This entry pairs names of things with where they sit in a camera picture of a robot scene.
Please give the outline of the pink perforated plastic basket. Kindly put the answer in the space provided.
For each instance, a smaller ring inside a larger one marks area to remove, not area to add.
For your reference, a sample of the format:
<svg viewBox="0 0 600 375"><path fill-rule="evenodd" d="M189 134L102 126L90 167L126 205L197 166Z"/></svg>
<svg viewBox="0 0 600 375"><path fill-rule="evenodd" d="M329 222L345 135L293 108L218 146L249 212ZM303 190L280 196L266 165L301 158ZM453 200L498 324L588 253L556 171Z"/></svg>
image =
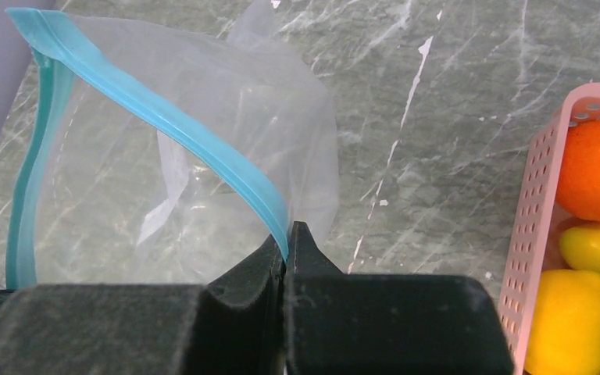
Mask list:
<svg viewBox="0 0 600 375"><path fill-rule="evenodd" d="M573 89L529 144L498 302L516 374L523 373L541 272L567 266L559 233L579 222L555 203L566 135L593 119L600 119L600 83Z"/></svg>

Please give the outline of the orange fruit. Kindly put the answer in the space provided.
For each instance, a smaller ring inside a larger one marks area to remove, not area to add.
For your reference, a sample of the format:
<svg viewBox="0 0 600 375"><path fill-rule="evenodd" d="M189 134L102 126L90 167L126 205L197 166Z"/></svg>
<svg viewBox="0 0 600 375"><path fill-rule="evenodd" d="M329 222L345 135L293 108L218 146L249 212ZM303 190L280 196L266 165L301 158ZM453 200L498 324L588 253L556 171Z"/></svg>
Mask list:
<svg viewBox="0 0 600 375"><path fill-rule="evenodd" d="M572 216L600 222L600 120L567 131L556 201Z"/></svg>

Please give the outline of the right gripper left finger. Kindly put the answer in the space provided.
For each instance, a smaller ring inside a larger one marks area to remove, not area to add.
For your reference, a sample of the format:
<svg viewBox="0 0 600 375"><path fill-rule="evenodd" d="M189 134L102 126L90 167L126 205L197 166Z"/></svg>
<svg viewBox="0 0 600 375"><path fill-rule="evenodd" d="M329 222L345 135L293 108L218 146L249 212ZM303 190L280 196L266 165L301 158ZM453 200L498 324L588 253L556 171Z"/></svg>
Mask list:
<svg viewBox="0 0 600 375"><path fill-rule="evenodd" d="M279 373L280 253L201 284L39 285L0 306L0 374Z"/></svg>

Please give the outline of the clear zip bag blue zipper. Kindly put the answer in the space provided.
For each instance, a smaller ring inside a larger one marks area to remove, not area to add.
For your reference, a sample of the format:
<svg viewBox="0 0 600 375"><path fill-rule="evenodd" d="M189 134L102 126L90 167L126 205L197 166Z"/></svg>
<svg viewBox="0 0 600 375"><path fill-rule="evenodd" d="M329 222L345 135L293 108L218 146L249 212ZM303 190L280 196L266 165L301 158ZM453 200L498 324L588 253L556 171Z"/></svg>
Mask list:
<svg viewBox="0 0 600 375"><path fill-rule="evenodd" d="M254 1L226 38L10 8L39 72L9 288L210 282L338 210L333 100Z"/></svg>

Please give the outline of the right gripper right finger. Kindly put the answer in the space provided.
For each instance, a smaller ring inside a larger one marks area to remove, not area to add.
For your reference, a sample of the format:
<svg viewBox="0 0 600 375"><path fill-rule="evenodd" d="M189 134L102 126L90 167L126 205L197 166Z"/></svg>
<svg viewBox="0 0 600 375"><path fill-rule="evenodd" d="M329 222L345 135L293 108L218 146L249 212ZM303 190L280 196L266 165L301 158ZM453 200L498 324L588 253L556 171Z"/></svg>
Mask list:
<svg viewBox="0 0 600 375"><path fill-rule="evenodd" d="M294 224L284 277L289 374L511 374L498 314L463 275L346 274Z"/></svg>

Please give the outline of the yellow lemon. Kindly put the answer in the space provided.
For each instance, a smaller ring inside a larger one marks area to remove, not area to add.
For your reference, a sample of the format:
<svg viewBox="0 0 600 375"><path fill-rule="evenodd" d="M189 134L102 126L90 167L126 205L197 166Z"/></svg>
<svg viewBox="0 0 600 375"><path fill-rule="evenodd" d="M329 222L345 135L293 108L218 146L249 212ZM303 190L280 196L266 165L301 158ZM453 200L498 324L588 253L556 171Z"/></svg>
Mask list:
<svg viewBox="0 0 600 375"><path fill-rule="evenodd" d="M600 274L541 274L524 369L529 374L600 374Z"/></svg>

